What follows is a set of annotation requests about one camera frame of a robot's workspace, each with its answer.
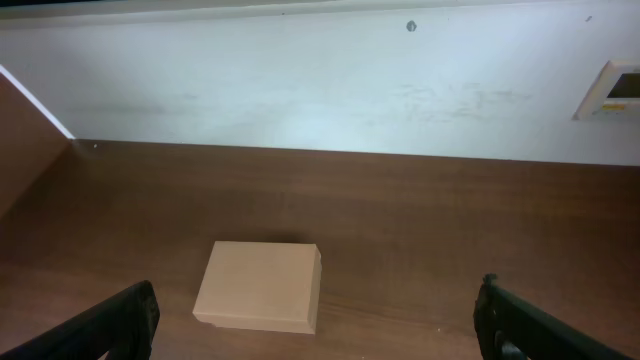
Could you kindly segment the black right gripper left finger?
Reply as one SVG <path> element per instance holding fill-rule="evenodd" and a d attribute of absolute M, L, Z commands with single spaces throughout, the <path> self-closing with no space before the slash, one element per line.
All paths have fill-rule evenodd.
<path fill-rule="evenodd" d="M 1 360 L 148 360 L 160 310 L 150 281 L 138 282 L 1 355 Z"/>

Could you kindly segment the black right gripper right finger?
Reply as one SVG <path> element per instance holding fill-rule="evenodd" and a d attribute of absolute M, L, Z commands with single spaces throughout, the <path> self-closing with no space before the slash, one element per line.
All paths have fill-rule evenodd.
<path fill-rule="evenodd" d="M 631 360 L 483 277 L 473 322 L 484 360 Z"/>

